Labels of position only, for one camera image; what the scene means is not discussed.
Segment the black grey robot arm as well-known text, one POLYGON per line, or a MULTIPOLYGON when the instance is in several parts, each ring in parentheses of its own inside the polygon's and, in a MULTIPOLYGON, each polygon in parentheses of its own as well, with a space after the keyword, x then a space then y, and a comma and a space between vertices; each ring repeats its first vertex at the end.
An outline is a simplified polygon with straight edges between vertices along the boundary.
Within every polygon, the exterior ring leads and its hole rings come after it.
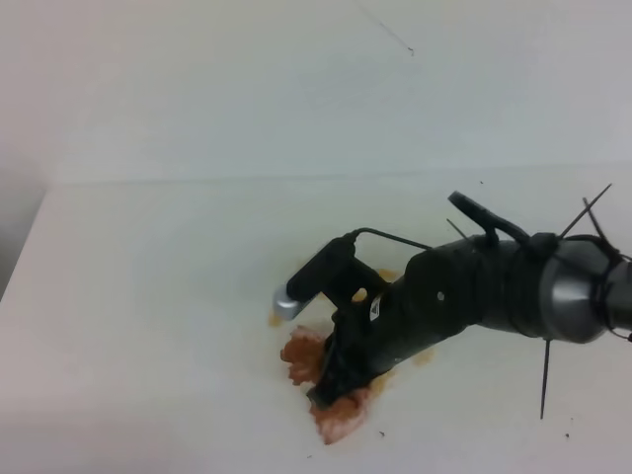
POLYGON ((414 256, 367 302, 339 310, 309 399, 326 409, 470 326, 586 344, 631 327, 631 266, 594 236, 484 237, 414 256))

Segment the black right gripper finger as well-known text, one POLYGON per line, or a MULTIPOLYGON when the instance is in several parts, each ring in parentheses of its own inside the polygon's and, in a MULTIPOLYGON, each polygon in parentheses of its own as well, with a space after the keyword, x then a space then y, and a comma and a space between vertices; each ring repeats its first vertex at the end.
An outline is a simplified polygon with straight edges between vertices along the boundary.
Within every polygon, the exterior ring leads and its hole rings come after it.
POLYGON ((307 398, 318 409, 329 409, 342 397, 358 388, 359 379, 349 374, 325 374, 307 391, 307 398))

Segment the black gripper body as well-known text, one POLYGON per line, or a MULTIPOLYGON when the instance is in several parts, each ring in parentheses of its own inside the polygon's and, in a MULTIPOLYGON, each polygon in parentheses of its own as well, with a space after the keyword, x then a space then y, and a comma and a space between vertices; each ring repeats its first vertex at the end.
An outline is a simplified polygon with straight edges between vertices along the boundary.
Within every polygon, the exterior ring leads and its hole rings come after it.
POLYGON ((480 320, 483 254, 453 242, 414 256, 404 273, 335 323, 340 371, 358 388, 480 320))

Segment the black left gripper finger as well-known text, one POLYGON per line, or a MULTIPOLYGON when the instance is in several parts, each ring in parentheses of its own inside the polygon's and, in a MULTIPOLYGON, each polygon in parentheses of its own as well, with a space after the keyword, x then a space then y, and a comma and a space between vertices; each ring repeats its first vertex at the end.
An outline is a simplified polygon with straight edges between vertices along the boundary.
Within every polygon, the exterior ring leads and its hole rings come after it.
POLYGON ((327 337, 323 350, 320 379, 333 380, 338 376, 341 367, 338 336, 336 333, 332 333, 327 337))

